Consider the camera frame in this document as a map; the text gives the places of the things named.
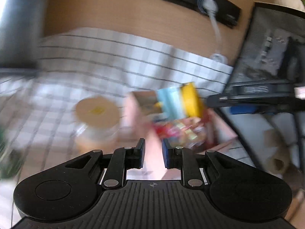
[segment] power cord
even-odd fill
[[[227,64],[228,60],[225,56],[221,54],[222,51],[222,37],[219,31],[219,27],[217,26],[216,14],[218,12],[217,3],[214,0],[201,0],[202,8],[206,11],[206,14],[209,16],[211,20],[212,27],[216,36],[217,48],[216,52],[211,55],[211,59],[223,64]]]

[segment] wooden table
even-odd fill
[[[239,51],[254,1],[229,0],[242,9],[238,26],[219,23],[223,54],[229,64]],[[214,53],[216,41],[208,17],[163,0],[49,0],[45,35],[77,27],[95,27],[158,40],[204,57]]]

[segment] jar lid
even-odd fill
[[[115,103],[97,96],[81,100],[76,104],[77,119],[88,126],[111,128],[120,121],[120,112]]]

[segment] open box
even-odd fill
[[[125,99],[123,111],[124,124],[131,126],[137,138],[145,138],[146,149],[144,170],[146,180],[172,180],[180,179],[178,169],[168,170],[164,166],[162,155],[162,142],[155,132],[152,122],[145,115],[143,107],[153,105],[157,100],[155,91],[131,92]],[[217,137],[217,145],[209,148],[219,152],[225,152],[237,139],[236,133],[211,109],[208,109],[210,122],[213,124]]]

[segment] white vase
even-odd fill
[[[291,7],[305,12],[304,4],[301,0],[275,0],[275,4]]]

